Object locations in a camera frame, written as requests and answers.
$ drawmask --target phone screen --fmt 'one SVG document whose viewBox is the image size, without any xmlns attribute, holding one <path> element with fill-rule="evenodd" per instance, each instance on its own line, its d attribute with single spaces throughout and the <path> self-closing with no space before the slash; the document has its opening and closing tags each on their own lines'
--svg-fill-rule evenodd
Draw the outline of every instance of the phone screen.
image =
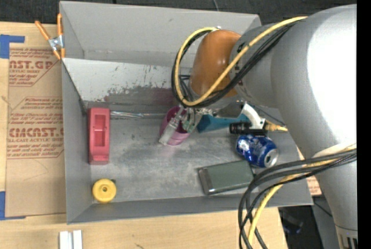
<svg viewBox="0 0 371 249">
<path fill-rule="evenodd" d="M 206 195 L 247 187 L 254 179 L 251 166 L 246 160 L 202 167 L 198 174 Z"/>
</svg>

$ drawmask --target teal plastic object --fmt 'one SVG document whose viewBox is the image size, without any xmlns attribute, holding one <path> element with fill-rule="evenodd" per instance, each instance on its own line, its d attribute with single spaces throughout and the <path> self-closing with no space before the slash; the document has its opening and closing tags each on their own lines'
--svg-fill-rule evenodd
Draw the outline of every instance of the teal plastic object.
<svg viewBox="0 0 371 249">
<path fill-rule="evenodd" d="M 234 122 L 250 122 L 250 119 L 248 119 L 244 114 L 240 114 L 237 118 L 218 118 L 212 115 L 204 115 L 201 117 L 201 120 L 197 125 L 197 130 L 199 133 L 219 130 L 229 127 L 230 123 Z"/>
</svg>

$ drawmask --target pink cup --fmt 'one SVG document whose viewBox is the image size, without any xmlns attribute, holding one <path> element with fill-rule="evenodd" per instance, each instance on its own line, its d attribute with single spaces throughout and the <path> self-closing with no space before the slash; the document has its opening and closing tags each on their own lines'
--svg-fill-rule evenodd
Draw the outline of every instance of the pink cup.
<svg viewBox="0 0 371 249">
<path fill-rule="evenodd" d="M 164 117 L 164 119 L 161 123 L 160 136 L 162 135 L 165 127 L 168 125 L 171 118 L 173 118 L 177 114 L 178 110 L 179 110 L 179 107 L 176 106 L 176 107 L 171 108 L 167 112 L 166 116 Z M 183 129 L 183 127 L 181 126 L 181 122 L 180 122 L 179 125 L 178 125 L 178 128 L 175 130 L 174 134 L 169 139 L 168 145 L 177 146 L 177 145 L 181 144 L 186 138 L 188 138 L 189 135 L 190 135 L 190 133 L 188 133 L 187 131 L 185 131 Z"/>
</svg>

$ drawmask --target wooden table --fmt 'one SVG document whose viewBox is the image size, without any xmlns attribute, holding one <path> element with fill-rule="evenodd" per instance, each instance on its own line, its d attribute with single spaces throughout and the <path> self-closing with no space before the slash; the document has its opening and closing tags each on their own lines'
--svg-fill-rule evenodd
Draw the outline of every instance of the wooden table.
<svg viewBox="0 0 371 249">
<path fill-rule="evenodd" d="M 0 34 L 26 35 L 31 24 L 0 22 Z M 0 62 L 0 191 L 5 186 L 9 61 Z M 269 248 L 287 248 L 277 208 L 267 208 L 258 223 Z M 63 230 L 82 230 L 84 249 L 93 248 L 238 248 L 237 211 L 127 219 L 76 225 L 65 214 L 0 221 L 0 248 L 58 248 Z M 254 248 L 260 248 L 254 241 Z"/>
</svg>

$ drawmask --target orange clip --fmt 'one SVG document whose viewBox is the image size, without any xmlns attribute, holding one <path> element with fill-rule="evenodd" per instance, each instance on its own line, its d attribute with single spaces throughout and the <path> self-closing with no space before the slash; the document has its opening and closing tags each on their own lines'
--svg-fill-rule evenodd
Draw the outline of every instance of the orange clip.
<svg viewBox="0 0 371 249">
<path fill-rule="evenodd" d="M 43 25 L 40 23 L 40 21 L 36 20 L 35 25 L 38 27 L 40 30 L 41 35 L 47 40 L 50 44 L 50 46 L 53 49 L 54 55 L 57 57 L 58 60 L 61 59 L 61 57 L 66 56 L 66 50 L 63 47 L 63 42 L 62 42 L 62 37 L 63 37 L 63 26 L 62 26 L 62 15 L 59 13 L 57 16 L 57 32 L 58 32 L 58 37 L 57 38 L 51 38 L 46 32 L 45 28 Z M 60 47 L 60 55 L 58 54 L 58 49 L 57 46 Z"/>
</svg>

